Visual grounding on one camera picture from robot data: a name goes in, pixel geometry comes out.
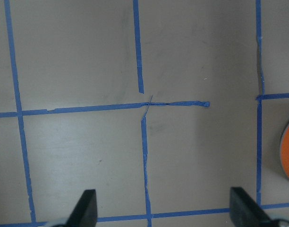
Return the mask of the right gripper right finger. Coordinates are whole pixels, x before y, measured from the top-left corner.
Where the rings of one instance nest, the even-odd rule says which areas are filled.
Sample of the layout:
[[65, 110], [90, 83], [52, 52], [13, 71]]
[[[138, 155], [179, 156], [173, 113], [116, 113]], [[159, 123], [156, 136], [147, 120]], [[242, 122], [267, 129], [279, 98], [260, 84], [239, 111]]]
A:
[[289, 227], [289, 220], [271, 218], [242, 187], [230, 188], [230, 219], [236, 227]]

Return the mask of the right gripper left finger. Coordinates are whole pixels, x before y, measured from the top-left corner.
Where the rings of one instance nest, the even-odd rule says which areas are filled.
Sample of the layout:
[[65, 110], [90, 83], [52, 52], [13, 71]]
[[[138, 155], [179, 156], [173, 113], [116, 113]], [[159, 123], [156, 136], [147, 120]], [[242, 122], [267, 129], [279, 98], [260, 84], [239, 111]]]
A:
[[47, 227], [95, 227], [98, 219], [95, 189], [85, 190], [70, 216], [46, 223]]

